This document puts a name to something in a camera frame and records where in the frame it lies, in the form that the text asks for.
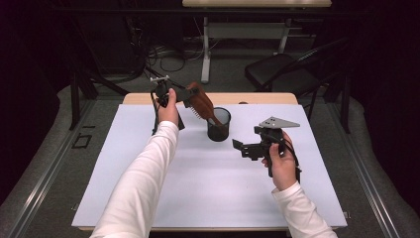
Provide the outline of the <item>brown wooden hairbrush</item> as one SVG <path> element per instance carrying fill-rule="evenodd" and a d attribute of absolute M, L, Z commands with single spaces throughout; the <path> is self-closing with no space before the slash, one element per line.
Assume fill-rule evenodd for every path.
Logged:
<path fill-rule="evenodd" d="M 198 82 L 191 82 L 187 88 L 193 91 L 189 97 L 189 102 L 194 112 L 202 119 L 211 120 L 215 125 L 221 126 L 222 123 L 215 116 L 214 105 L 206 95 L 203 87 Z"/>

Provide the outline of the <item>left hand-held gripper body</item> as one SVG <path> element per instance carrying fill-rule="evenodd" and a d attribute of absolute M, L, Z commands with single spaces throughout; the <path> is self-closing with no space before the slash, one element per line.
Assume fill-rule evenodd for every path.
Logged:
<path fill-rule="evenodd" d="M 156 88 L 151 91 L 151 98 L 154 105 L 165 107 L 168 102 L 168 90 L 170 88 L 180 88 L 180 84 L 171 80 L 169 76 L 152 77 L 151 83 L 156 85 Z"/>

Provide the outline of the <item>person's right hand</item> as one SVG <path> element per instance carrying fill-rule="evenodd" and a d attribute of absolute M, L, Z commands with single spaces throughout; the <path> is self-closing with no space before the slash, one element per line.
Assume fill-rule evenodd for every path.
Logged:
<path fill-rule="evenodd" d="M 269 156 L 272 161 L 270 166 L 272 180 L 278 190 L 286 190 L 297 182 L 296 165 L 292 153 L 285 148 L 281 155 L 278 151 L 279 145 L 272 144 L 269 148 Z M 263 165 L 268 168 L 266 159 L 262 160 Z"/>

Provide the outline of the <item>white metal desk frame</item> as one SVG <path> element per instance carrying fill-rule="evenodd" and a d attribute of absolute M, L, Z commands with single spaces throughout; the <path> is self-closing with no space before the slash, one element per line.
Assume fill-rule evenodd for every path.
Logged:
<path fill-rule="evenodd" d="M 182 0 L 182 6 L 198 10 L 319 10 L 327 9 L 332 5 L 332 0 Z M 287 23 L 291 19 L 275 22 L 258 23 L 256 20 L 246 23 L 212 22 L 208 17 L 203 18 L 203 64 L 201 82 L 208 83 L 210 79 L 210 45 L 214 39 L 279 39 L 278 52 L 282 53 L 289 33 Z"/>

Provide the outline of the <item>black mesh pen holder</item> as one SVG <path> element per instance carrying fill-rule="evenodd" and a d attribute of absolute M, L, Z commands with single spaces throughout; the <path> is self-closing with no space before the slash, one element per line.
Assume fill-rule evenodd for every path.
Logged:
<path fill-rule="evenodd" d="M 226 108 L 215 107 L 215 117 L 219 123 L 212 118 L 207 120 L 207 136 L 214 142 L 225 141 L 229 137 L 231 114 Z"/>

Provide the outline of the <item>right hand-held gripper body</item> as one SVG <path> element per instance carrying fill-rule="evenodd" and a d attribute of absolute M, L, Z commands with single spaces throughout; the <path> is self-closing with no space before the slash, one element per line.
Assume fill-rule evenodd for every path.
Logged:
<path fill-rule="evenodd" d="M 283 143 L 283 128 L 299 127 L 298 123 L 288 120 L 280 119 L 277 117 L 269 117 L 263 120 L 258 126 L 254 128 L 256 134 L 260 135 L 263 142 L 279 145 L 279 153 L 282 155 L 284 152 Z"/>

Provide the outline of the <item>person's left hand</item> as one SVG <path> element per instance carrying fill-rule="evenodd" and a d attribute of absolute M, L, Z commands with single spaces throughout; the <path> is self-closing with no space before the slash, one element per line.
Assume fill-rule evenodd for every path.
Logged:
<path fill-rule="evenodd" d="M 169 121 L 178 125 L 178 111 L 176 108 L 176 92 L 170 88 L 168 90 L 168 101 L 165 107 L 159 106 L 157 110 L 159 122 Z"/>

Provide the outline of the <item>black folding chair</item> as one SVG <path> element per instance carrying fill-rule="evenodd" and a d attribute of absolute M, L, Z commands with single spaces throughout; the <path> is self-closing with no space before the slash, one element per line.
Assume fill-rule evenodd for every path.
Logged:
<path fill-rule="evenodd" d="M 319 88 L 340 73 L 336 58 L 347 45 L 348 39 L 342 38 L 297 59 L 287 54 L 261 59 L 245 67 L 245 77 L 257 92 L 290 92 L 296 98 L 311 94 L 310 103 L 305 105 L 310 119 Z"/>

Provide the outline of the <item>black metal stand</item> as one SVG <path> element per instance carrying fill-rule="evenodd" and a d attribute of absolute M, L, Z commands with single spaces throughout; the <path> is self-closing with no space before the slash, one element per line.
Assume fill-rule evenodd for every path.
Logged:
<path fill-rule="evenodd" d="M 82 92 L 88 100 L 96 99 L 99 93 L 94 86 L 95 82 L 102 84 L 123 96 L 127 95 L 129 91 L 104 78 L 100 74 L 97 62 L 94 58 L 94 53 L 86 42 L 77 19 L 75 17 L 69 17 L 68 25 L 68 56 L 71 60 L 72 72 L 70 81 L 72 114 L 70 130 L 73 130 L 81 120 L 79 92 Z"/>

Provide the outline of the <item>white table sheet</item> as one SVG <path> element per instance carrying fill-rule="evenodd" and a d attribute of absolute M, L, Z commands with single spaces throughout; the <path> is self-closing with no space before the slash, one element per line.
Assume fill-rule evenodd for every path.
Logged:
<path fill-rule="evenodd" d="M 273 183 L 259 161 L 232 142 L 256 143 L 254 128 L 269 117 L 293 122 L 287 129 L 302 170 L 300 184 L 319 214 L 334 227 L 347 224 L 304 110 L 287 104 L 230 104 L 230 136 L 213 142 L 204 121 L 180 108 L 185 124 L 168 168 L 154 223 L 156 230 L 283 229 L 284 217 L 271 195 Z M 109 196 L 131 161 L 143 150 L 154 127 L 150 105 L 119 106 L 87 189 L 72 221 L 96 225 Z"/>

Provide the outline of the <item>metal floor rail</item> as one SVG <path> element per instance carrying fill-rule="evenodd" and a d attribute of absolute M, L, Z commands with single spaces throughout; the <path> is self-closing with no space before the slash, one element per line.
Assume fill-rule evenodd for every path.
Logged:
<path fill-rule="evenodd" d="M 23 179 L 8 197 L 0 222 L 9 226 L 3 238 L 87 238 L 72 225 L 89 181 L 100 125 L 93 121 L 95 101 L 87 101 L 72 130 L 65 117 L 57 122 L 36 153 Z"/>
<path fill-rule="evenodd" d="M 334 103 L 326 104 L 329 113 L 333 117 L 333 122 L 345 144 L 345 147 L 350 155 L 352 165 L 367 197 L 369 206 L 377 220 L 377 223 L 384 235 L 384 238 L 400 238 L 400 235 L 390 217 L 390 214 L 385 207 L 385 204 L 378 193 L 378 190 L 373 183 L 368 169 L 364 164 L 363 158 L 357 149 L 355 142 L 350 134 L 348 134 L 342 127 L 340 120 L 340 112 Z"/>

